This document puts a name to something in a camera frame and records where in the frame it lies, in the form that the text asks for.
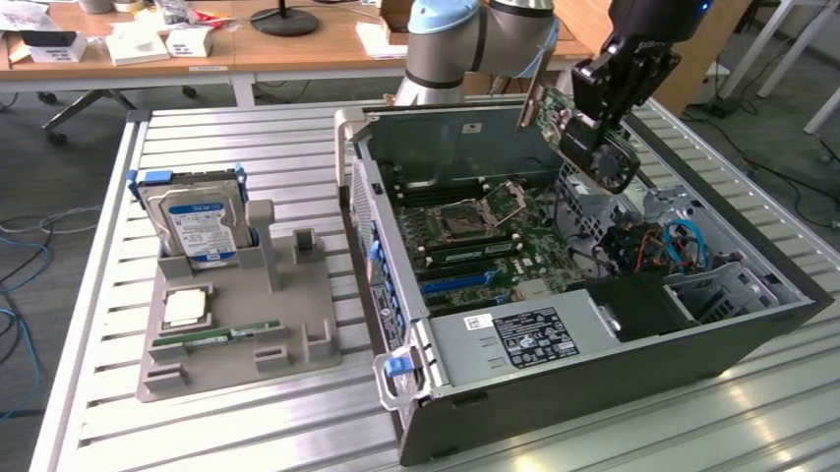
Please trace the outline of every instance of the desk lamp base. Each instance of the desk lamp base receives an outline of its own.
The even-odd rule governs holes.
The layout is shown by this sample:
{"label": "desk lamp base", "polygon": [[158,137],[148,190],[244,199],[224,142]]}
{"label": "desk lamp base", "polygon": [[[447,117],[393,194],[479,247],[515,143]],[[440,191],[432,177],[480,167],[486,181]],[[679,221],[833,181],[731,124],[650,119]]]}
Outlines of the desk lamp base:
{"label": "desk lamp base", "polygon": [[301,36],[317,29],[317,18],[311,13],[293,8],[285,10],[283,17],[277,9],[268,8],[253,14],[251,25],[271,36]]}

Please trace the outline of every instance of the wooden desk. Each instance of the wooden desk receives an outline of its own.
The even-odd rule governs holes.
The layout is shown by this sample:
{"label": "wooden desk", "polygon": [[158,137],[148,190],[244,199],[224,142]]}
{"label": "wooden desk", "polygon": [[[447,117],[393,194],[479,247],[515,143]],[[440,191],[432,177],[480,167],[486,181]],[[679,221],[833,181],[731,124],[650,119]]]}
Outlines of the wooden desk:
{"label": "wooden desk", "polygon": [[[192,4],[198,10],[224,16],[231,15],[231,2],[193,2]],[[102,15],[86,15],[81,12],[78,5],[73,3],[50,4],[49,16],[64,30],[80,31],[88,36],[106,36],[112,32],[112,23],[130,21],[130,15],[126,13],[110,12]],[[13,33],[9,36],[11,39],[17,37]],[[233,63],[233,32],[217,29],[212,32],[212,52],[206,58],[173,58],[168,61],[114,67],[105,44],[88,44],[81,62],[36,63],[28,57],[11,64],[7,71],[0,73],[0,80],[40,81],[96,77],[172,76],[194,73],[194,70],[190,71],[190,67],[196,66],[226,67],[229,69]]]}
{"label": "wooden desk", "polygon": [[[255,12],[276,5],[275,0],[235,1],[233,17],[247,19]],[[291,0],[289,6],[312,6],[305,0]],[[351,4],[347,8],[376,13],[373,7]],[[371,60],[364,53],[355,24],[375,23],[375,20],[344,10],[343,8],[311,8],[320,20],[315,32],[300,37],[273,37],[259,32],[248,22],[236,31],[236,70],[277,71],[341,68],[403,67],[404,60]],[[555,56],[587,57],[591,51],[574,39],[567,29],[562,28]]]}
{"label": "wooden desk", "polygon": [[[288,3],[315,6],[307,0]],[[255,106],[251,92],[255,82],[403,75],[405,61],[368,58],[355,35],[355,24],[375,20],[343,8],[312,8],[309,11],[320,20],[319,29],[300,37],[273,37],[256,31],[247,19],[259,10],[275,6],[275,0],[190,4],[201,11],[240,20],[239,29],[212,32],[209,57],[173,58],[114,67],[105,45],[90,44],[78,63],[37,64],[26,58],[9,64],[6,43],[18,40],[11,33],[0,41],[0,92],[229,84],[237,105]],[[372,7],[352,5],[348,8],[375,13]],[[128,14],[86,15],[76,4],[65,3],[50,4],[49,15],[65,30],[77,30],[88,36],[108,35],[112,23],[130,21]],[[588,49],[562,28],[552,67],[562,69],[588,55]]]}

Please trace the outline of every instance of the blue hard drive label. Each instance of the blue hard drive label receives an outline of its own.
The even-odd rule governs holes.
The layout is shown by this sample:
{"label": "blue hard drive label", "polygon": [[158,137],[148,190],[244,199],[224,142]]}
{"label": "blue hard drive label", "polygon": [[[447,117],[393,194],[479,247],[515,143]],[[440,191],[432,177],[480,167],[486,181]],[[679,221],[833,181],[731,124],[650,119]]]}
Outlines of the blue hard drive label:
{"label": "blue hard drive label", "polygon": [[200,263],[220,262],[233,257],[233,233],[224,224],[221,203],[169,206],[169,217],[186,257]]}

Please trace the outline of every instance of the blue cable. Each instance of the blue cable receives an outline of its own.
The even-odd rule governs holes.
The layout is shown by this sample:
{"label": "blue cable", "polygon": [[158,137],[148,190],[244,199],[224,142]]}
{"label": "blue cable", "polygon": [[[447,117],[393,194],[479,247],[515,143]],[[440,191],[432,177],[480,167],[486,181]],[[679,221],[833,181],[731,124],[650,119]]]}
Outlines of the blue cable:
{"label": "blue cable", "polygon": [[26,285],[29,282],[32,282],[38,275],[42,274],[42,272],[46,270],[46,267],[49,266],[49,263],[52,261],[52,256],[50,256],[49,248],[44,244],[21,243],[20,241],[13,241],[13,240],[6,239],[6,238],[3,238],[1,236],[0,236],[0,242],[5,243],[5,244],[10,244],[11,246],[17,246],[17,247],[21,247],[21,248],[37,248],[42,252],[42,264],[40,265],[38,269],[33,272],[33,274],[29,277],[26,277],[24,279],[24,281],[20,282],[17,285],[13,285],[9,288],[0,289],[0,291],[7,293],[11,290],[15,290],[15,289],[21,288],[24,285]]}
{"label": "blue cable", "polygon": [[663,234],[662,240],[665,242],[665,249],[667,251],[667,254],[677,262],[682,262],[682,260],[679,259],[679,255],[677,254],[675,250],[673,249],[673,245],[670,244],[670,226],[673,225],[685,226],[694,233],[694,237],[697,238],[697,244],[699,245],[699,256],[702,258],[702,266],[707,267],[709,266],[709,251],[706,250],[706,243],[703,242],[703,233],[699,231],[699,228],[697,227],[697,225],[687,219],[674,219],[667,224],[665,224],[665,234]]}
{"label": "blue cable", "polygon": [[29,403],[36,396],[38,395],[38,391],[40,391],[40,368],[38,368],[38,356],[36,354],[36,347],[33,345],[32,342],[32,336],[29,334],[29,327],[26,326],[26,322],[24,322],[24,320],[17,316],[17,314],[9,310],[3,310],[0,308],[0,313],[2,313],[5,316],[7,316],[11,321],[17,321],[17,324],[20,326],[21,331],[24,332],[24,339],[26,341],[26,348],[29,349],[29,355],[32,356],[32,367],[36,371],[36,384],[33,386],[32,389],[32,393],[29,394],[29,396],[26,398],[24,398],[21,401],[17,402],[17,404],[11,407],[11,409],[9,411],[6,411],[5,415],[2,415],[0,417],[0,421],[6,420],[15,411],[18,411],[24,406],[26,406],[26,403]]}

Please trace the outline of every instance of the green circuit board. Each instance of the green circuit board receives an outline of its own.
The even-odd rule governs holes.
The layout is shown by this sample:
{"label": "green circuit board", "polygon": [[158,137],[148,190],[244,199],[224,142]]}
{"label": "green circuit board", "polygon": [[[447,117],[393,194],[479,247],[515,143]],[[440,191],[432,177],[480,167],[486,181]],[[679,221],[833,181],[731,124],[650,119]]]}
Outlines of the green circuit board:
{"label": "green circuit board", "polygon": [[[490,190],[479,199],[395,207],[432,315],[562,293],[583,280],[567,244],[544,220],[543,204],[510,180],[484,187]],[[483,283],[458,287],[482,276]]]}
{"label": "green circuit board", "polygon": [[[563,129],[574,113],[572,98],[555,88],[544,88],[544,96],[539,101],[535,123],[542,133],[542,138],[555,152],[559,152]],[[608,130],[606,132],[606,139],[620,148],[627,155],[635,155],[632,145],[619,133]]]}

